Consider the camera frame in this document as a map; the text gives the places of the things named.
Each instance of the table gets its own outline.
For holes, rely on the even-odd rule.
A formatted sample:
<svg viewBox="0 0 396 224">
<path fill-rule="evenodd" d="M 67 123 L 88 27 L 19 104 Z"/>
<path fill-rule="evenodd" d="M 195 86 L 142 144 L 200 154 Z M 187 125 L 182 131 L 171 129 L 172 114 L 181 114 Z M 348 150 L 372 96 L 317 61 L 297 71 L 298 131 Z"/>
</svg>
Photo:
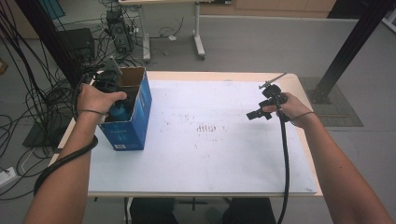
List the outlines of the table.
<svg viewBox="0 0 396 224">
<path fill-rule="evenodd" d="M 246 118 L 246 113 L 257 109 L 257 103 L 263 100 L 258 88 L 259 84 L 278 75 L 268 73 L 148 71 L 153 102 L 148 123 L 146 147 L 142 151 L 114 151 L 98 128 L 96 135 L 99 138 L 99 145 L 92 151 L 89 196 L 282 196 L 285 172 L 283 165 L 269 165 L 268 162 L 272 162 L 272 159 L 263 162 L 266 156 L 276 157 L 279 156 L 279 153 L 271 154 L 271 148 L 252 145 L 258 139 L 262 140 L 261 136 L 256 133 L 269 132 L 271 134 L 270 132 L 276 126 L 279 126 L 277 118 L 276 116 L 270 120 L 264 118 L 248 120 Z M 277 84 L 282 91 L 292 92 L 303 103 L 310 106 L 297 76 L 286 75 Z M 197 115 L 189 114 L 199 108 L 199 106 L 192 105 L 202 104 L 202 102 L 197 101 L 197 95 L 191 92 L 187 97 L 191 99 L 191 102 L 194 102 L 194 104 L 191 104 L 192 109 L 190 110 L 181 111 L 178 104 L 164 104 L 159 101 L 159 99 L 163 101 L 178 99 L 179 104 L 185 104 L 182 100 L 186 99 L 185 96 L 176 94 L 177 91 L 169 90 L 173 90 L 175 87 L 181 90 L 186 90 L 186 88 L 189 90 L 188 87 L 193 87 L 191 91 L 199 92 L 200 89 L 202 91 L 204 85 L 206 87 L 205 91 L 212 90 L 214 93 L 211 98 L 205 97 L 208 102 L 212 102 L 204 104 L 209 116 L 198 118 Z M 241 87 L 244 90 L 249 90 L 247 95 L 250 96 L 250 99 L 245 99 L 245 96 L 247 96 L 245 93 L 237 92 L 239 98 L 243 98 L 244 103 L 241 104 L 241 101 L 237 99 L 224 102 L 227 103 L 227 110 L 219 112 L 222 104 L 218 100 L 221 100 L 221 98 L 216 96 L 233 94 L 234 90 Z M 243 117 L 243 120 L 232 123 L 227 118 L 236 114 L 234 113 L 236 108 L 239 108 L 237 113 Z M 219 117 L 211 116 L 218 114 L 223 115 L 224 121 L 220 121 Z M 196 133 L 195 137 L 198 137 L 199 141 L 186 141 L 191 139 L 189 138 L 191 130 L 187 129 L 178 130 L 180 136 L 168 134 L 175 131 L 172 130 L 172 127 L 174 129 L 177 129 L 177 127 L 184 128 L 185 125 L 194 128 L 193 133 Z M 241 141 L 235 141 L 236 138 L 229 134 L 244 134 L 245 131 L 236 131 L 233 128 L 234 125 L 238 125 L 238 129 L 241 130 L 246 130 L 246 127 L 248 127 L 248 130 L 251 131 L 241 137 Z M 70 123 L 59 148 L 63 147 L 73 126 L 74 121 Z M 290 148 L 290 196 L 322 195 L 304 131 L 288 123 L 287 132 Z M 175 140 L 165 141 L 166 138 L 174 138 Z M 281 155 L 278 160 L 283 162 L 280 138 L 265 139 L 265 141 L 266 144 L 271 142 L 274 146 L 278 145 L 277 151 L 280 151 Z M 230 144 L 223 145 L 223 142 L 229 142 L 238 145 L 238 147 L 233 147 Z M 298 169 L 304 166 L 308 170 L 308 175 L 296 173 Z M 240 178 L 238 181 L 233 179 L 236 176 Z M 296 187 L 295 183 L 301 182 L 301 180 L 304 184 Z"/>
<path fill-rule="evenodd" d="M 119 0 L 120 5 L 123 6 L 135 6 L 140 18 L 140 26 L 143 34 L 143 60 L 148 62 L 150 60 L 149 52 L 149 34 L 146 32 L 145 15 L 143 12 L 143 5 L 145 4 L 166 4 L 166 3 L 194 3 L 195 4 L 195 29 L 192 31 L 195 46 L 198 51 L 198 55 L 201 59 L 205 59 L 205 50 L 202 44 L 201 36 L 199 34 L 199 14 L 200 4 L 199 2 L 211 2 L 213 0 Z"/>
</svg>

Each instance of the hand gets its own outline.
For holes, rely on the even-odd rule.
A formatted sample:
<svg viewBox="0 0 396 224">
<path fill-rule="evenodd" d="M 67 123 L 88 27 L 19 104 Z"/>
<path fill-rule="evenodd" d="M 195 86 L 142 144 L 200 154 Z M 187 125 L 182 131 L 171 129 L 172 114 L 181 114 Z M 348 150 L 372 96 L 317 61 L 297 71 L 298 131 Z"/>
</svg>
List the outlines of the hand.
<svg viewBox="0 0 396 224">
<path fill-rule="evenodd" d="M 296 126 L 302 127 L 303 121 L 296 118 L 299 118 L 301 115 L 307 112 L 311 112 L 311 110 L 308 107 L 306 107 L 303 103 L 301 103 L 301 101 L 291 93 L 289 92 L 283 92 L 283 93 L 288 97 L 288 101 L 285 104 L 281 105 L 283 113 L 286 116 L 288 116 L 290 120 L 293 120 Z M 262 111 L 270 112 L 270 113 L 275 112 L 276 106 L 275 105 L 264 106 L 262 108 Z"/>
<path fill-rule="evenodd" d="M 93 110 L 106 114 L 108 109 L 118 100 L 126 99 L 123 91 L 104 93 L 88 84 L 81 84 L 78 96 L 78 110 Z"/>
</svg>

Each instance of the desk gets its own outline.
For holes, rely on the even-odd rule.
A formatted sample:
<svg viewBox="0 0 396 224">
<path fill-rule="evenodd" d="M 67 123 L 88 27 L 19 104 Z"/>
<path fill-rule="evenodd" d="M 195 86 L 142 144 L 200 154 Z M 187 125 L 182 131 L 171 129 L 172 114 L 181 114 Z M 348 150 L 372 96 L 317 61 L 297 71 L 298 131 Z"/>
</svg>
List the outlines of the desk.
<svg viewBox="0 0 396 224">
<path fill-rule="evenodd" d="M 281 196 L 283 194 L 285 173 L 283 165 L 278 165 L 277 167 L 279 168 L 271 170 L 273 166 L 268 165 L 268 162 L 272 162 L 272 160 L 264 162 L 266 154 L 263 153 L 263 150 L 272 150 L 272 148 L 264 148 L 263 146 L 257 146 L 255 144 L 252 145 L 252 143 L 256 143 L 258 140 L 261 141 L 263 139 L 262 136 L 264 135 L 262 135 L 262 132 L 265 132 L 265 130 L 271 132 L 274 128 L 278 127 L 278 120 L 275 116 L 270 120 L 261 118 L 249 121 L 245 115 L 247 112 L 257 109 L 258 103 L 263 100 L 261 91 L 259 91 L 258 88 L 259 84 L 278 75 L 279 74 L 265 73 L 148 71 L 148 80 L 151 85 L 153 102 L 148 123 L 146 147 L 142 151 L 114 151 L 98 128 L 96 135 L 99 138 L 99 145 L 92 151 L 89 195 L 121 197 Z M 185 114 L 185 117 L 180 120 L 167 120 L 178 110 L 165 108 L 164 106 L 169 105 L 169 107 L 172 107 L 176 105 L 159 102 L 159 97 L 171 93 L 166 91 L 169 89 L 169 84 L 173 87 L 179 86 L 180 88 L 188 86 L 188 83 L 183 85 L 180 80 L 185 83 L 197 83 L 195 87 L 199 87 L 199 85 L 205 83 L 209 89 L 222 85 L 227 87 L 224 88 L 224 90 L 227 90 L 227 93 L 230 94 L 233 94 L 232 90 L 237 90 L 236 87 L 239 85 L 248 85 L 251 99 L 248 99 L 245 93 L 238 92 L 237 94 L 244 98 L 244 103 L 242 105 L 240 105 L 240 101 L 236 99 L 224 102 L 224 104 L 229 105 L 237 104 L 240 108 L 239 112 L 243 117 L 243 121 L 241 122 L 243 122 L 244 127 L 239 127 L 244 130 L 248 127 L 248 129 L 251 130 L 248 141 L 246 139 L 239 141 L 236 138 L 233 139 L 230 138 L 229 135 L 226 135 L 227 132 L 239 133 L 229 126 L 228 123 L 230 121 L 228 120 L 227 122 L 217 125 L 218 123 L 216 123 L 216 120 L 198 120 L 198 118 L 194 119 L 193 117 L 189 117 L 188 114 Z M 304 90 L 297 76 L 292 74 L 286 75 L 277 83 L 282 91 L 292 92 L 299 97 L 304 104 L 309 106 L 309 101 L 304 94 Z M 212 104 L 213 106 L 221 105 L 219 102 L 216 102 L 217 98 L 215 96 L 222 94 L 223 91 L 221 89 L 213 90 L 213 88 L 212 91 L 214 93 L 213 97 L 206 97 L 205 100 L 214 103 Z M 201 104 L 201 102 L 194 99 L 194 97 L 191 97 L 191 101 L 196 105 Z M 212 110 L 210 108 L 206 109 L 208 113 L 211 113 L 210 111 Z M 167 130 L 166 125 L 169 123 L 170 126 L 174 125 L 175 127 L 176 125 L 177 127 L 177 122 L 192 123 L 195 132 L 200 134 L 205 141 L 183 141 L 183 139 L 189 139 L 188 130 L 181 130 L 180 136 L 166 135 L 171 132 L 171 130 Z M 72 121 L 59 148 L 63 147 L 73 126 L 74 122 Z M 218 130 L 219 133 L 223 135 L 216 135 L 215 132 L 210 132 L 210 130 L 215 131 L 214 129 Z M 311 154 L 305 141 L 304 131 L 288 123 L 287 132 L 289 137 L 293 137 L 293 139 L 288 139 L 291 171 L 290 196 L 322 195 Z M 174 138 L 174 144 L 169 147 L 169 141 L 163 143 L 162 139 L 164 137 Z M 239 147 L 220 148 L 224 146 L 219 142 L 220 138 L 224 140 L 223 142 L 233 141 L 233 143 L 238 144 Z M 278 160 L 283 161 L 280 138 L 272 141 L 271 144 L 278 145 L 278 149 L 276 149 L 278 151 L 277 155 L 281 155 Z M 242 154 L 240 154 L 241 151 L 238 152 L 241 147 L 245 150 Z M 308 169 L 309 174 L 301 176 L 301 174 L 295 173 L 296 170 L 301 168 L 299 168 L 299 166 L 306 166 L 305 168 Z M 238 179 L 238 181 L 233 180 L 237 175 L 240 176 L 240 179 Z M 299 187 L 294 186 L 297 181 L 310 178 L 312 178 L 312 180 L 308 180 L 307 186 L 309 187 L 307 187 L 307 189 L 304 185 Z M 271 180 L 270 183 L 263 183 L 263 179 Z"/>
<path fill-rule="evenodd" d="M 140 26 L 143 34 L 143 60 L 148 62 L 150 60 L 149 52 L 149 34 L 146 32 L 145 15 L 143 12 L 143 5 L 145 4 L 166 4 L 166 3 L 194 3 L 195 4 L 195 29 L 192 31 L 195 46 L 198 51 L 198 55 L 204 60 L 205 51 L 199 34 L 199 13 L 200 4 L 199 2 L 211 2 L 213 0 L 119 0 L 120 5 L 123 6 L 134 6 L 137 8 L 137 12 L 140 18 Z"/>
</svg>

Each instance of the black metal pole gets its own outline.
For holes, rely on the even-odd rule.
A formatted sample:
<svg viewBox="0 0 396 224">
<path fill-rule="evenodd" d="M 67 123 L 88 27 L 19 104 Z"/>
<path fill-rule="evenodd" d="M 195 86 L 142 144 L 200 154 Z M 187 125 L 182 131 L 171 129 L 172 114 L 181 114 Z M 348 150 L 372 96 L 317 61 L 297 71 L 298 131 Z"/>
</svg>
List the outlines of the black metal pole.
<svg viewBox="0 0 396 224">
<path fill-rule="evenodd" d="M 74 89 L 82 77 L 80 64 L 66 49 L 57 29 L 39 0 L 15 0 Z"/>
<path fill-rule="evenodd" d="M 332 64 L 326 71 L 319 84 L 311 91 L 308 97 L 313 104 L 328 104 L 328 95 L 338 79 L 343 75 L 349 64 L 358 54 L 361 47 L 373 33 L 378 24 L 389 11 L 394 0 L 374 0 L 361 15 L 343 47 L 338 51 Z"/>
</svg>

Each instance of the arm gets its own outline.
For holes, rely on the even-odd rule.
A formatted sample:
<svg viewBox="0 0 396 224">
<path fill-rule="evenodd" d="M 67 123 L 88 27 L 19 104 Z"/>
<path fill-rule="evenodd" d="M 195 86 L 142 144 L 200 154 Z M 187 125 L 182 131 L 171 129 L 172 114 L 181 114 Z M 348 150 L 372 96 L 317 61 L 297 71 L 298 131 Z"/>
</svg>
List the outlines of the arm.
<svg viewBox="0 0 396 224">
<path fill-rule="evenodd" d="M 78 109 L 107 112 L 111 105 L 126 98 L 124 92 L 103 93 L 83 84 Z M 87 146 L 93 139 L 101 115 L 81 112 L 58 160 Z M 54 171 L 38 190 L 24 223 L 81 223 L 87 201 L 91 152 Z"/>
<path fill-rule="evenodd" d="M 394 223 L 384 205 L 344 152 L 335 144 L 314 113 L 286 93 L 283 112 L 303 128 L 318 174 L 318 181 L 334 223 Z M 275 111 L 274 106 L 263 108 Z"/>
</svg>

